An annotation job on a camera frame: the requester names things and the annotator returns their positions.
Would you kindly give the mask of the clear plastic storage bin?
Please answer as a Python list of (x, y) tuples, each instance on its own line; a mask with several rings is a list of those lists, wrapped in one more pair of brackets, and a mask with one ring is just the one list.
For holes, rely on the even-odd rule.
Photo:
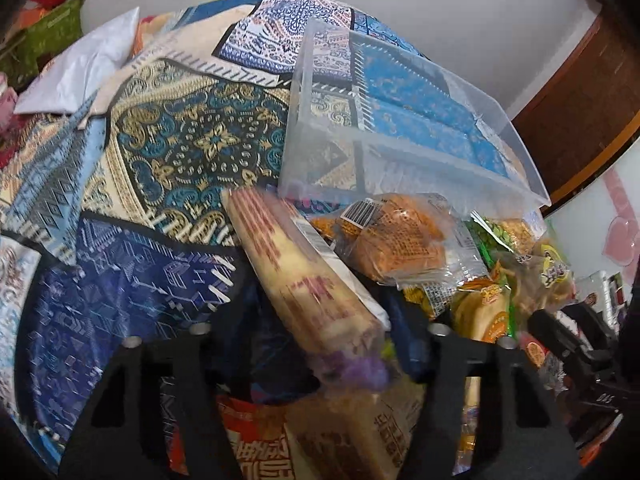
[(491, 218), (551, 203), (494, 98), (427, 58), (318, 20), (294, 67), (278, 192), (342, 205), (435, 193), (459, 214)]

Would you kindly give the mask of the clear bag orange pastry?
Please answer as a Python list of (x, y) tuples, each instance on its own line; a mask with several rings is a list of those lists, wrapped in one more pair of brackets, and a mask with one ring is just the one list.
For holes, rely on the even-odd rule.
[(458, 287), (487, 274), (460, 214), (439, 194), (383, 194), (310, 223), (352, 270), (381, 285)]

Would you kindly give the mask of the beige red biscuit pack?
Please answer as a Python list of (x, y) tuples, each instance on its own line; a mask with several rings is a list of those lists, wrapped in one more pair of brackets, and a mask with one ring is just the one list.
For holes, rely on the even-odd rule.
[(262, 288), (326, 385), (381, 391), (390, 318), (295, 208), (256, 186), (221, 203)]

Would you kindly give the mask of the pink plush toy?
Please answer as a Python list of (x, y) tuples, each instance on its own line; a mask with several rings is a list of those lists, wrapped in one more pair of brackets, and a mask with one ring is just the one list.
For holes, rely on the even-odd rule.
[(6, 131), (13, 116), (17, 94), (9, 85), (8, 76), (0, 73), (0, 131)]

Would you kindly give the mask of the green storage box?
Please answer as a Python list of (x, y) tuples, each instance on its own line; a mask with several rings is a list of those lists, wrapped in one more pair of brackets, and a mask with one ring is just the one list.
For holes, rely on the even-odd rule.
[(84, 34), (80, 11), (85, 0), (67, 0), (38, 22), (17, 32), (1, 47), (1, 71), (16, 91)]

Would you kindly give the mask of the brown wooden door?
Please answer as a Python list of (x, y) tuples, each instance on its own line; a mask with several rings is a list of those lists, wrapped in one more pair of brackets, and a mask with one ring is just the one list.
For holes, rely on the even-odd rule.
[(601, 11), (513, 123), (558, 208), (639, 137), (639, 35)]

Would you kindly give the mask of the green pea snack bag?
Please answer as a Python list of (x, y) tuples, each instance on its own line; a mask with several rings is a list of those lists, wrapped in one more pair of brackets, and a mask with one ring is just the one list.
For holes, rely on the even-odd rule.
[(498, 262), (523, 262), (542, 239), (540, 223), (520, 218), (493, 219), (473, 210), (465, 225), (484, 263), (492, 270)]

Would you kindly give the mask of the patchwork patterned bedspread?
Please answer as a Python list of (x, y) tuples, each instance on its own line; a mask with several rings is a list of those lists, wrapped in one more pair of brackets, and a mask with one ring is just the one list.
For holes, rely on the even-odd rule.
[(3, 227), (1, 397), (51, 474), (129, 336), (205, 322), (232, 396), (278, 404), (318, 387), (221, 203), (235, 188), (280, 195), (311, 20), (420, 55), (334, 0), (217, 0), (178, 16), (64, 124), (32, 130)]

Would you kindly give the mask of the red orange snack bag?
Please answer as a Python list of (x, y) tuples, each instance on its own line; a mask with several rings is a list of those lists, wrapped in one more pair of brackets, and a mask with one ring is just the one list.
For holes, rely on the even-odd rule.
[(285, 409), (218, 394), (222, 424), (244, 479), (313, 479), (285, 427)]

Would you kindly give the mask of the white plastic bag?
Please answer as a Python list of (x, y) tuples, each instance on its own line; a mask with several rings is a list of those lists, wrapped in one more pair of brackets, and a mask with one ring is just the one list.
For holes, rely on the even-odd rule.
[(18, 97), (14, 114), (76, 112), (128, 60), (139, 14), (133, 8), (74, 42)]

